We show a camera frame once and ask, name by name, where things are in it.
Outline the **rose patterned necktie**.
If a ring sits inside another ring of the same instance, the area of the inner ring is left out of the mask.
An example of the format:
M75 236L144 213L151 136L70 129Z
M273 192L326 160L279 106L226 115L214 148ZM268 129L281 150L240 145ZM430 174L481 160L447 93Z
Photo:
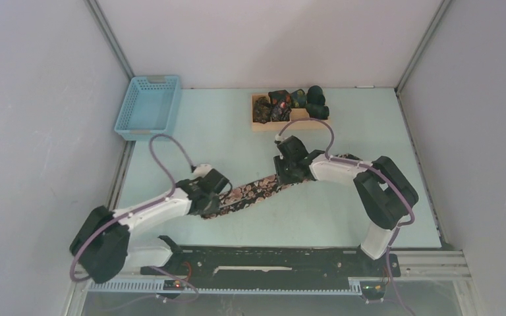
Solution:
M349 185L354 183L354 179L363 170L356 164L341 164L335 161L328 161L325 152L322 150L314 150L309 154L301 155L300 157L293 158L291 156L277 155L285 159L298 161L307 158L310 161L310 170L313 174L314 181L327 181L338 184ZM201 216L203 219L213 219L229 213L234 213L242 209L246 209L261 201L276 195L277 193L286 190L291 185L279 185L276 173L259 180L255 180L248 184L233 188L226 194L221 194L220 197L220 212L210 216Z

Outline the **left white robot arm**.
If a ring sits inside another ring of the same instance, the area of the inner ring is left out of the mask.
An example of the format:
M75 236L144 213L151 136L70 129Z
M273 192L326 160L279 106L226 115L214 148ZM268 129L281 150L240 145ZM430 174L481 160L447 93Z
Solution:
M174 243L148 235L171 219L219 214L221 192L230 183L208 164L192 173L192 179L180 180L168 192L132 207L112 211L99 206L90 211L69 246L74 264L97 284L135 267L156 266L166 274L179 271L182 257Z

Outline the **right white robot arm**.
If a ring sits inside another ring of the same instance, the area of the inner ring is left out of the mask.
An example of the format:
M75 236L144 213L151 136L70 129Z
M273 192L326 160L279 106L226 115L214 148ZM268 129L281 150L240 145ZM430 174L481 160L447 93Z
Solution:
M370 220L356 264L361 273L376 274L399 229L415 221L413 207L419 195L412 184L386 156L361 161L322 150L308 152L295 136L277 135L275 143L279 155L273 161L280 185L323 181L355 187Z

